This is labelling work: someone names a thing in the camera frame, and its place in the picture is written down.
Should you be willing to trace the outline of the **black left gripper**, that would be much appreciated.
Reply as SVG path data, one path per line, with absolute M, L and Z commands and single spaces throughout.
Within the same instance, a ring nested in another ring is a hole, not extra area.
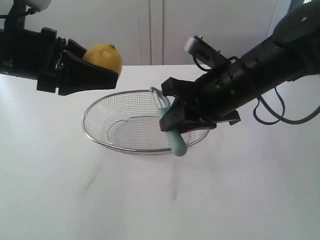
M 57 31 L 44 27 L 40 32 L 26 29 L 0 31 L 0 73 L 36 80 L 38 91 L 70 94 L 91 90 L 112 90 L 117 86 L 118 73 L 88 63 L 82 58 L 87 49 L 75 40 L 67 41 Z M 62 56 L 60 80 L 57 64 Z

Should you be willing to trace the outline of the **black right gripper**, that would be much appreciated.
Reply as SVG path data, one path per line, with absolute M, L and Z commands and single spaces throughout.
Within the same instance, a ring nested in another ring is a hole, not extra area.
M 277 44 L 259 44 L 230 65 L 210 68 L 195 81 L 169 77 L 164 96 L 176 97 L 159 120 L 162 132 L 214 130 L 217 122 L 238 122 L 237 108 L 297 76 L 298 55 Z

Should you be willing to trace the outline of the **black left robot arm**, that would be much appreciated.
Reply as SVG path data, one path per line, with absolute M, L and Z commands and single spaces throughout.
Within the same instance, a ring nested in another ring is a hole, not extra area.
M 25 29 L 25 18 L 48 8 L 49 0 L 15 0 L 8 14 L 1 15 L 0 73 L 36 80 L 37 91 L 67 96 L 92 90 L 112 90 L 119 73 L 83 59 L 86 48 L 72 39 L 57 36 L 44 27 Z

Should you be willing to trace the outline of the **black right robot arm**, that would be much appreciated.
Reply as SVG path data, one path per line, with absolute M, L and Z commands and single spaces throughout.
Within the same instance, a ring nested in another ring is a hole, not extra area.
M 163 132 L 187 133 L 230 125 L 241 119 L 238 108 L 284 82 L 320 73 L 320 3 L 305 3 L 285 15 L 270 37 L 241 57 L 226 58 L 198 36 L 186 51 L 207 65 L 195 81 L 168 78 L 164 96 L 174 102 L 160 119 Z

